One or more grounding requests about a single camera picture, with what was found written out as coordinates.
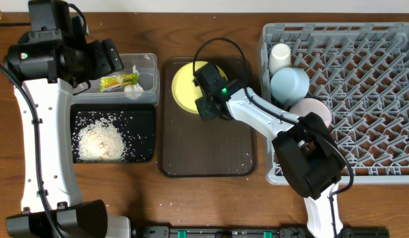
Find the light blue bowl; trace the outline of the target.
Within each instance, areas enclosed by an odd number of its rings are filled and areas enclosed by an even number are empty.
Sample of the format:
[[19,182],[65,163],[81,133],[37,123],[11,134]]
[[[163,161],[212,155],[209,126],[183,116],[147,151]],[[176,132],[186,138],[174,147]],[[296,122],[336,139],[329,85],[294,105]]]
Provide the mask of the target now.
[[271,95],[282,105],[289,107],[304,99],[309,92],[309,76],[303,69],[285,67],[270,79]]

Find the white pink bowl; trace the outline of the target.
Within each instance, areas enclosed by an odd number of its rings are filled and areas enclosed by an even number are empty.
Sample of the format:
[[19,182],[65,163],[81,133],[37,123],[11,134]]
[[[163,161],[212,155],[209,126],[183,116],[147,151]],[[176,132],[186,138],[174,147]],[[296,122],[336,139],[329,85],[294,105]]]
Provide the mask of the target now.
[[332,121],[330,109],[321,101],[313,98],[304,98],[289,109],[289,112],[299,116],[306,116],[310,112],[319,115],[328,128]]

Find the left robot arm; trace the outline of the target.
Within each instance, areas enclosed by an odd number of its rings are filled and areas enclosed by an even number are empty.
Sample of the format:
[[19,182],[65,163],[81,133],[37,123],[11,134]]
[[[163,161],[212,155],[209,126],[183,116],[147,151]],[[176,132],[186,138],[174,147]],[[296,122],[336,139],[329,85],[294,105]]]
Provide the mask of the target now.
[[9,48],[0,70],[15,86],[25,161],[22,212],[6,220],[11,237],[131,237],[129,218],[82,199],[71,152],[73,89],[122,68],[111,39],[34,31]]

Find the yellow plate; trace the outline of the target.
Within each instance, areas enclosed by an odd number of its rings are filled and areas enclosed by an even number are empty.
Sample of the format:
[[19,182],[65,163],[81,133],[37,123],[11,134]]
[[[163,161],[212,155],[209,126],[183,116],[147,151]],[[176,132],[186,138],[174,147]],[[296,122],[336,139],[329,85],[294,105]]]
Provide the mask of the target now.
[[193,63],[183,65],[173,77],[172,95],[182,109],[199,114],[195,100],[202,97],[202,91],[195,86],[193,79]]

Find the white tissue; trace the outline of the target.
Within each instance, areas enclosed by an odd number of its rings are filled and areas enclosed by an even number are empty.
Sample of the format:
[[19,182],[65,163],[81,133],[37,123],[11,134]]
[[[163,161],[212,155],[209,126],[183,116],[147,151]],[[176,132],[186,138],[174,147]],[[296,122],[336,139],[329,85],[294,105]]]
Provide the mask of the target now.
[[132,67],[132,74],[133,84],[129,84],[128,86],[124,87],[124,95],[131,100],[136,100],[143,94],[144,90],[143,87],[138,83],[140,73],[138,72],[135,65]]

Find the green snack wrapper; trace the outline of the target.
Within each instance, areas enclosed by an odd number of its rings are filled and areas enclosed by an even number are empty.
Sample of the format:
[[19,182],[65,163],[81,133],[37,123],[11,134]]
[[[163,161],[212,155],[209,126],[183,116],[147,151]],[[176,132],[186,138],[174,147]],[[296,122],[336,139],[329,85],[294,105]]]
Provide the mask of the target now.
[[138,73],[123,73],[114,76],[102,77],[100,79],[100,89],[101,93],[108,91],[115,91],[126,87],[128,85],[135,85],[139,78]]

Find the cream plastic cup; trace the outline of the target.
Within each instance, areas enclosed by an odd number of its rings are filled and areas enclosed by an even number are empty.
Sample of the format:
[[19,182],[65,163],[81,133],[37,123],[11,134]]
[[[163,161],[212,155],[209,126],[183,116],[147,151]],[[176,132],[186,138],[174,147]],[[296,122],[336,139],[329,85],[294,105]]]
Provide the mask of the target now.
[[287,44],[278,43],[273,46],[269,60],[268,69],[274,74],[278,70],[291,66],[291,49]]

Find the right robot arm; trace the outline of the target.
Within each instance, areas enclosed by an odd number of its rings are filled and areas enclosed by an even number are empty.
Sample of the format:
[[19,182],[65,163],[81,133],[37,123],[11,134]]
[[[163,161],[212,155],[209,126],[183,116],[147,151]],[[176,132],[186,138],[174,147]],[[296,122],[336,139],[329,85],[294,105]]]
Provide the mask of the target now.
[[271,141],[287,183],[304,198],[311,234],[339,236],[343,225],[335,198],[346,160],[322,118],[314,112],[306,116],[286,112],[238,81],[194,79],[193,84],[202,92],[196,99],[202,120],[244,122]]

